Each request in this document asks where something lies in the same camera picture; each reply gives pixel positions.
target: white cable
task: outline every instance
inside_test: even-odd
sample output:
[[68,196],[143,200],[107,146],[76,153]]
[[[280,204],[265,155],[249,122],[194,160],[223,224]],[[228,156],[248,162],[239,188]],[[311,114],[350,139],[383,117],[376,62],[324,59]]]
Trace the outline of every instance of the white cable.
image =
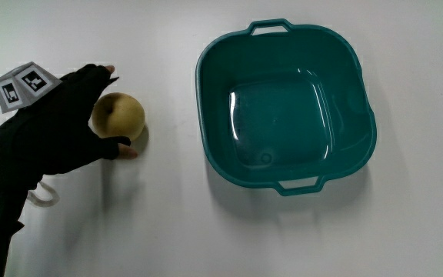
[[52,207],[57,202],[59,202],[59,195],[58,193],[50,186],[44,183],[43,181],[39,182],[40,186],[47,191],[51,195],[50,200],[42,200],[34,192],[28,192],[27,194],[27,200],[29,200],[33,205],[36,205],[38,207],[47,208]]

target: gloved hand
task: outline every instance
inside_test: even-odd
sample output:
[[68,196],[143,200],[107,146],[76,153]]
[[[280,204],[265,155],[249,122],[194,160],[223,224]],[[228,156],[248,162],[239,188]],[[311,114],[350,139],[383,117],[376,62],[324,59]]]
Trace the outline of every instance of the gloved hand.
[[66,173],[97,159],[134,159],[127,137],[99,138],[89,127],[113,66],[86,65],[0,126],[0,189],[35,189],[44,174]]

